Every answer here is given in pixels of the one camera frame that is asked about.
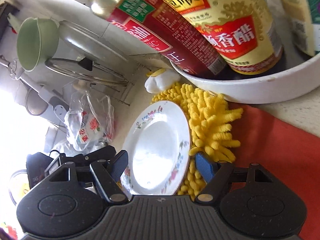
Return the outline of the white floral plate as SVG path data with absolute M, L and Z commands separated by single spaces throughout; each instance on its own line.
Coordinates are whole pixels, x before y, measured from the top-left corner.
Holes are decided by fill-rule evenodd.
M 171 101 L 147 107 L 131 126 L 123 149 L 129 162 L 121 175 L 131 195 L 173 195 L 189 165 L 190 131 L 183 110 Z

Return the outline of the clear plastic bag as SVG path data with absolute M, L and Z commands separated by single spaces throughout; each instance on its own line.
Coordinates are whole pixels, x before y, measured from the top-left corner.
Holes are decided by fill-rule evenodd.
M 114 139 L 114 107 L 109 96 L 96 97 L 90 90 L 72 94 L 65 116 L 67 141 L 78 152 Z

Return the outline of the yellow chenille duster mitt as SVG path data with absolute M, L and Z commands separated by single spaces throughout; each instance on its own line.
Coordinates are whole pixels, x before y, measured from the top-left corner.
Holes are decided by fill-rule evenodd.
M 180 106 L 188 120 L 191 135 L 190 160 L 176 194 L 189 195 L 194 200 L 207 185 L 196 168 L 196 153 L 203 152 L 214 162 L 235 162 L 236 157 L 231 148 L 240 147 L 241 143 L 232 137 L 231 122 L 240 119 L 244 110 L 229 109 L 222 94 L 212 95 L 208 91 L 179 82 L 152 98 L 153 103 L 164 100 Z

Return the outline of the red cloth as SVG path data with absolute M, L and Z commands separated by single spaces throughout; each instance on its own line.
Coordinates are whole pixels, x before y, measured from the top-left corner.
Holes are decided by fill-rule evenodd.
M 283 122 L 249 105 L 230 102 L 230 109 L 244 110 L 232 122 L 232 150 L 238 167 L 260 163 L 302 198 L 307 219 L 302 239 L 319 239 L 319 137 Z

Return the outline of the white duck figurine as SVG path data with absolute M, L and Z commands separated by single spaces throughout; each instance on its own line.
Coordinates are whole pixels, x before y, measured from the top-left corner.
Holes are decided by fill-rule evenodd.
M 161 68 L 153 72 L 145 82 L 148 93 L 159 94 L 169 89 L 174 83 L 180 81 L 181 76 L 175 70 Z

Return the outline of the glass pan lid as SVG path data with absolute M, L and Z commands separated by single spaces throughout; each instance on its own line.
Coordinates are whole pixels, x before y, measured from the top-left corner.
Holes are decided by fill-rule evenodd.
M 44 64 L 49 70 L 82 81 L 97 81 L 100 84 L 107 81 L 120 81 L 118 76 L 121 74 L 86 57 L 80 61 L 51 58 Z

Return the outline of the white rotating spice rack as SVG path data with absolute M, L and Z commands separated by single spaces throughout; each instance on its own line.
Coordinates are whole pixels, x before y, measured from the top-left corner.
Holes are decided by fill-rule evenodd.
M 196 87 L 213 94 L 223 94 L 226 100 L 246 104 L 268 104 L 292 100 L 319 87 L 319 55 L 275 74 L 243 80 L 207 80 L 174 70 Z

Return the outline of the steel pot lid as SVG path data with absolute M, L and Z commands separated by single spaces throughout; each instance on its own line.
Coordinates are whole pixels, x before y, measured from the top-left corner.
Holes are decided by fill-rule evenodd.
M 59 37 L 86 58 L 103 65 L 129 64 L 129 57 L 96 33 L 66 20 L 59 22 Z

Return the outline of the green plastic cup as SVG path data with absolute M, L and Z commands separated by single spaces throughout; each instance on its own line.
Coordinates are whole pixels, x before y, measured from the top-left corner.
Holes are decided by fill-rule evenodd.
M 54 56 L 59 45 L 56 23 L 46 18 L 28 18 L 17 37 L 17 56 L 24 70 L 31 72 L 35 67 Z

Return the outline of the yellow label vinegar bottle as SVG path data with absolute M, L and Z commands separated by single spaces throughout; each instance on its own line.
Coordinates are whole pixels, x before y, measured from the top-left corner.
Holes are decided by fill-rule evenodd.
M 271 69 L 283 45 L 265 0 L 164 0 L 245 75 Z

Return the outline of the red label sauce bottle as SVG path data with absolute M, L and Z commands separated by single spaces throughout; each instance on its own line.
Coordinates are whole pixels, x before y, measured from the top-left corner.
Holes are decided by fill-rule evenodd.
M 89 0 L 94 14 L 162 54 L 180 70 L 214 79 L 226 62 L 185 18 L 163 0 Z

